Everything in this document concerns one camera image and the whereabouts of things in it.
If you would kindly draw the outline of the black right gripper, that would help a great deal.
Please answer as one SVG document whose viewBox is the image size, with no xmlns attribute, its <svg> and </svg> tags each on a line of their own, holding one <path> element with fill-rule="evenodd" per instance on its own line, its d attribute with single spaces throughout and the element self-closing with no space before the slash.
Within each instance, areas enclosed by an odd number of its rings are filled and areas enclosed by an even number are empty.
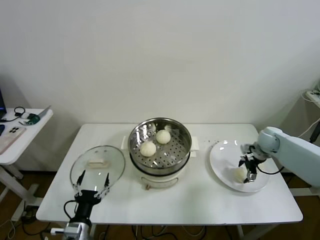
<svg viewBox="0 0 320 240">
<path fill-rule="evenodd" d="M 247 169 L 247 175 L 243 183 L 246 184 L 254 182 L 257 177 L 257 159 L 253 154 L 246 154 L 240 157 L 238 167 L 241 167 L 243 164 L 245 164 Z"/>
</svg>

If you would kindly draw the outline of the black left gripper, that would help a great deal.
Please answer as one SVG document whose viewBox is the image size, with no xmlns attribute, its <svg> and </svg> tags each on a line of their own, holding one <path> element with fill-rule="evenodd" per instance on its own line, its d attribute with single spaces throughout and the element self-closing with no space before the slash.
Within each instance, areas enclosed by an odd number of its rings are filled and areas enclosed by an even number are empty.
<svg viewBox="0 0 320 240">
<path fill-rule="evenodd" d="M 75 219 L 86 219 L 89 220 L 91 216 L 92 209 L 95 205 L 101 202 L 101 198 L 104 198 L 110 191 L 110 178 L 109 173 L 107 173 L 103 185 L 98 191 L 94 190 L 82 190 L 81 184 L 85 176 L 86 170 L 83 170 L 81 175 L 78 177 L 76 183 L 72 184 L 73 190 L 75 192 L 75 200 L 78 203 Z"/>
</svg>

